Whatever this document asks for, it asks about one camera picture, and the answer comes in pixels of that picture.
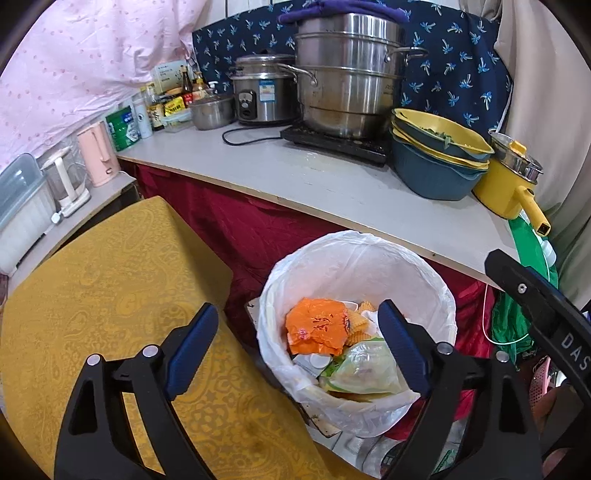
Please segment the dark soy sauce bottle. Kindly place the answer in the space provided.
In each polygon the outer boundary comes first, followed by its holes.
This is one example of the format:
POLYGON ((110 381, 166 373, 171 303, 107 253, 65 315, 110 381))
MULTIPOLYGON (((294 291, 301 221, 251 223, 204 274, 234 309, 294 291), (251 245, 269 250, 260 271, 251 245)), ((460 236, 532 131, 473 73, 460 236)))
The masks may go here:
POLYGON ((162 118, 164 116, 163 106, 159 101, 159 96, 155 92, 155 86, 153 83, 148 83, 146 86, 146 102, 148 109, 148 116, 150 118, 151 126, 154 131, 160 131, 164 129, 162 118))

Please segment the dark red counter skirt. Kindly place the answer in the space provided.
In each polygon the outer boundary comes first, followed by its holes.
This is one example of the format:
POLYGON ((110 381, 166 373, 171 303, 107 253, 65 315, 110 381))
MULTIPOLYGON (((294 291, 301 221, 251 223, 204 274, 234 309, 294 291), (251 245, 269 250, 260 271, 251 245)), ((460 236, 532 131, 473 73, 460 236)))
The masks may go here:
MULTIPOLYGON (((162 197, 232 272, 224 306, 232 333, 245 348, 256 334, 245 304, 263 291, 273 266, 288 254, 341 226, 270 201, 130 161, 120 163, 145 198, 162 197)), ((495 304, 485 283, 432 262, 456 302, 457 349, 487 358, 494 348, 484 338, 495 304)))

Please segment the white dish rack grey lid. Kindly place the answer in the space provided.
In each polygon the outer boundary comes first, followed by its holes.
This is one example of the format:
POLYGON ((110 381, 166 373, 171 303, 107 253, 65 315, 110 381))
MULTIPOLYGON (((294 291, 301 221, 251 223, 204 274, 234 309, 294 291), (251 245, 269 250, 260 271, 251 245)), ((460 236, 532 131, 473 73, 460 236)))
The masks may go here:
POLYGON ((35 158, 19 155, 1 173, 1 273, 11 277, 51 227, 55 200, 35 158))

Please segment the pink dotted sheet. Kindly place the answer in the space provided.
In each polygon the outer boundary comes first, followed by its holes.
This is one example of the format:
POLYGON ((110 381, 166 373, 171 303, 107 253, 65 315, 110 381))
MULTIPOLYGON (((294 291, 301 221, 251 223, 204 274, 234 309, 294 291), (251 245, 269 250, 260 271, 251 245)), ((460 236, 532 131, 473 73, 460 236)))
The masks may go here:
POLYGON ((1 166, 35 157, 130 98, 158 64, 181 58, 206 4, 57 1, 1 75, 1 166))

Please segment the green tin can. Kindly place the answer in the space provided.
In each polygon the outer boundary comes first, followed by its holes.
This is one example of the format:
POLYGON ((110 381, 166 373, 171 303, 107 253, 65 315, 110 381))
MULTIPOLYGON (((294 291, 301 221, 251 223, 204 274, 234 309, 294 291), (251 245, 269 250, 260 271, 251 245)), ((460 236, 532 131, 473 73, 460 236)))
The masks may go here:
POLYGON ((105 121, 116 152, 123 151, 139 141, 140 135, 130 106, 107 115, 105 121))

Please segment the white bag lined trash bin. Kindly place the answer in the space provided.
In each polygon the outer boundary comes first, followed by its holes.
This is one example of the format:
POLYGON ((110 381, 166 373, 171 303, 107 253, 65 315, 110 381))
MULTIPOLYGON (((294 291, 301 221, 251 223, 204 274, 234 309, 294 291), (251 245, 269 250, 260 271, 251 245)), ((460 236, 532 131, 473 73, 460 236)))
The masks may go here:
POLYGON ((287 349, 287 312, 304 298, 327 298, 379 306, 392 300, 409 322, 437 342, 456 342, 456 303, 441 276, 411 250, 372 234, 342 231, 325 235, 277 262, 259 297, 259 351, 290 397, 318 411, 339 430, 360 437, 386 433, 419 396, 408 386, 368 402, 335 398, 287 349))

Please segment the silver rice cooker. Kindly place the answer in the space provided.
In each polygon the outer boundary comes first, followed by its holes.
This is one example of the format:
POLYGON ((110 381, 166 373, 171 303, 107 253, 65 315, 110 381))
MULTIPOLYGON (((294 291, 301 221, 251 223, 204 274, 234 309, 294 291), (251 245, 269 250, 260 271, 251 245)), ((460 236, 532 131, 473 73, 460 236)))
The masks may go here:
POLYGON ((246 55, 235 60, 228 78, 243 125, 288 124, 300 118, 297 78, 279 64, 294 66, 288 54, 246 55))

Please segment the purple cloth on pot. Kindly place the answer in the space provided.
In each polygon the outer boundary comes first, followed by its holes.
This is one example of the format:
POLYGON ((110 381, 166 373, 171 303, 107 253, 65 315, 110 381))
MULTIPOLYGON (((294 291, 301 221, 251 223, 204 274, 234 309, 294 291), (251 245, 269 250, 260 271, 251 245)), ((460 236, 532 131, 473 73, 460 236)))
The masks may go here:
POLYGON ((310 1, 301 9, 280 14, 277 22, 294 24, 300 21, 327 18, 335 15, 360 14, 370 15, 396 23, 409 23, 406 13, 401 8, 392 8, 372 1, 310 1))

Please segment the beige curtain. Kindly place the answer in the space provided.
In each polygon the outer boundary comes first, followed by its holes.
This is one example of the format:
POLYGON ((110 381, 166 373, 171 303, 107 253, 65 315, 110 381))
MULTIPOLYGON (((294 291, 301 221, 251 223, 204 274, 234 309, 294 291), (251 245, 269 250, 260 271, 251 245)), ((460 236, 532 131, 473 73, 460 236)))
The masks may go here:
POLYGON ((463 1, 497 19, 494 49, 513 82, 505 131, 543 166, 536 200, 551 223, 562 292, 590 301, 590 68, 540 1, 463 1))

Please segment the green apple snack bag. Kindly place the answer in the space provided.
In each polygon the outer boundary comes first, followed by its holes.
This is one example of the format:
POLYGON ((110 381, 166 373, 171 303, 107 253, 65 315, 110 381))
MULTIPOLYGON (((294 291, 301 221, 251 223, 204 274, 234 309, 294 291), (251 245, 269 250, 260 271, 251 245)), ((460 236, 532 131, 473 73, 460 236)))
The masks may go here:
POLYGON ((325 391, 356 395, 399 394, 409 389, 382 338, 362 341, 346 349, 332 359, 318 382, 325 391))

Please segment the white thermos bottle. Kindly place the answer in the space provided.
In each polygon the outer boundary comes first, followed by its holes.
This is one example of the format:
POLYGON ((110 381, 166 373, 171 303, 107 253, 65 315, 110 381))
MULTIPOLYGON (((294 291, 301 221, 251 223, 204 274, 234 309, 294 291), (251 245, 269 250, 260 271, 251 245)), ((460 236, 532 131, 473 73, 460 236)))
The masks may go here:
POLYGON ((152 127, 142 96, 140 94, 133 95, 132 104, 140 136, 142 139, 147 139, 152 136, 152 127))

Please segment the black induction cooktop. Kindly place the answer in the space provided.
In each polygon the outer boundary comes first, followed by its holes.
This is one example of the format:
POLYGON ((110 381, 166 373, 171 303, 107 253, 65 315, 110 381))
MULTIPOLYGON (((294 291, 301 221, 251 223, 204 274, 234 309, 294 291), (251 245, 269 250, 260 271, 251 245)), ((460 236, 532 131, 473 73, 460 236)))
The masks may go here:
POLYGON ((280 137, 295 145, 349 156, 376 166, 385 165, 391 154, 390 142, 385 136, 377 140, 347 139, 315 131, 304 123, 284 128, 280 137))

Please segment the yellow electric pot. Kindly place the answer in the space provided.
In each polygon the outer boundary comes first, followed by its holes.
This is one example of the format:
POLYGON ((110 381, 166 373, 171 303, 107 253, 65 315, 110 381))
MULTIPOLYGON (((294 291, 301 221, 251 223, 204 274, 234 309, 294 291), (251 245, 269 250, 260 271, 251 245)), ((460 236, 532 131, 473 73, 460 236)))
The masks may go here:
POLYGON ((494 155, 488 172, 473 188, 476 198, 496 215, 516 219, 524 211, 532 228, 541 237, 551 231, 551 224, 536 203, 535 188, 543 174, 542 165, 529 155, 527 147, 512 137, 489 132, 494 155))

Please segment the stacked yellow blue basins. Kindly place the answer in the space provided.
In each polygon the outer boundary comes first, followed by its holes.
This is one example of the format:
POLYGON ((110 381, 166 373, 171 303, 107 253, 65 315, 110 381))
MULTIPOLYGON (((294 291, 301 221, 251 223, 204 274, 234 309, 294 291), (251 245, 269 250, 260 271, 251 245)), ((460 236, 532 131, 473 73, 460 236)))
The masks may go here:
POLYGON ((414 193, 438 201, 468 196, 489 170, 492 146, 447 118, 408 108, 391 116, 389 166, 414 193))

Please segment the large stainless steamer pot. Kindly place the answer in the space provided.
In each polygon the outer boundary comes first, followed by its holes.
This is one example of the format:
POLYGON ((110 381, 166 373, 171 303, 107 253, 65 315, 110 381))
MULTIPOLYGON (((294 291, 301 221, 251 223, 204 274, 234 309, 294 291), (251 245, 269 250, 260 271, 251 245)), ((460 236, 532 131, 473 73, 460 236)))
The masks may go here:
POLYGON ((301 116, 308 128, 348 139, 387 129, 408 63, 429 55, 406 43, 405 28, 361 13, 297 22, 294 65, 301 116))

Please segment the white paper towel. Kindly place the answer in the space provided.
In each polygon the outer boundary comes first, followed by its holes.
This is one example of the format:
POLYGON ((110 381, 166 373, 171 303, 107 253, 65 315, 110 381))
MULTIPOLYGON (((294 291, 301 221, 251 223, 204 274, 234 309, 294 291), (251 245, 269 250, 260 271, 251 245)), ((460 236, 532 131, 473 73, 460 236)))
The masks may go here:
POLYGON ((372 338, 382 338, 383 334, 379 327, 378 322, 378 312, 377 311, 370 311, 370 310, 363 310, 361 312, 363 318, 367 319, 368 326, 365 329, 367 335, 370 335, 372 338))

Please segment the navy patterned cloth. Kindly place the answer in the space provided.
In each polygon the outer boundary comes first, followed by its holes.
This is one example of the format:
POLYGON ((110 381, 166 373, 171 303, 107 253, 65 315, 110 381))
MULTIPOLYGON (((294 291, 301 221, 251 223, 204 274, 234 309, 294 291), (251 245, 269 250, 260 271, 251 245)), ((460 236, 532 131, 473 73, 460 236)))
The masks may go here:
MULTIPOLYGON (((193 50, 201 73, 228 90, 229 69, 247 54, 293 54, 297 28, 279 16, 307 7, 287 1, 245 10, 195 30, 193 50)), ((429 54, 406 68, 401 97, 394 104, 449 118, 480 135, 499 125, 512 79, 495 52, 496 21, 428 1, 391 1, 408 24, 406 44, 429 54)))

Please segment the small steel lidded pot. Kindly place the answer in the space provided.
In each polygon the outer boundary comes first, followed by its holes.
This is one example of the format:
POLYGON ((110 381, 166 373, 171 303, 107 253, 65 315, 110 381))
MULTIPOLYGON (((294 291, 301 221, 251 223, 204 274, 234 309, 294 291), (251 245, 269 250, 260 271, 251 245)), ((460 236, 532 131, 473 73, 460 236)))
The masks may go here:
POLYGON ((190 105, 191 120, 201 131, 213 130, 229 125, 236 120, 235 96, 215 94, 190 105))

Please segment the white carton box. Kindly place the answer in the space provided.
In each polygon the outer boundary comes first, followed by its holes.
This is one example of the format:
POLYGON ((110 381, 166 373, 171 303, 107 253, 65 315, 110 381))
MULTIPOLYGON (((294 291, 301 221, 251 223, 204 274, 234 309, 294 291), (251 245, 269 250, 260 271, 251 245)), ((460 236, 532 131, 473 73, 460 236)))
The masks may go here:
POLYGON ((156 65, 151 70, 155 92, 162 94, 180 87, 182 85, 181 69, 186 66, 187 62, 185 60, 175 60, 156 65))

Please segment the orange snack wrapper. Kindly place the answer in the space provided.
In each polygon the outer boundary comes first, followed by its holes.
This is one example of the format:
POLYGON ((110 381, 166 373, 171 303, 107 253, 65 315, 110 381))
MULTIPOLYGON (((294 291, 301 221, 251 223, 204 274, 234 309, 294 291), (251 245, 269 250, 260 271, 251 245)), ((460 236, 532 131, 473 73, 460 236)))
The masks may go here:
POLYGON ((348 311, 339 301, 304 298, 287 313, 286 328, 294 356, 339 356, 349 335, 348 311))

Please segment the pink electric kettle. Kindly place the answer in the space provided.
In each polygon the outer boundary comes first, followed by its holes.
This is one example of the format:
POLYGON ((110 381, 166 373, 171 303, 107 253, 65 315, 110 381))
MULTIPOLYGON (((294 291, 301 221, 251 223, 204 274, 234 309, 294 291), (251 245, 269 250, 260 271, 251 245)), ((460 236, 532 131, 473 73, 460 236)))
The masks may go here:
POLYGON ((100 187, 120 172, 104 121, 98 121, 77 135, 80 153, 94 187, 100 187))

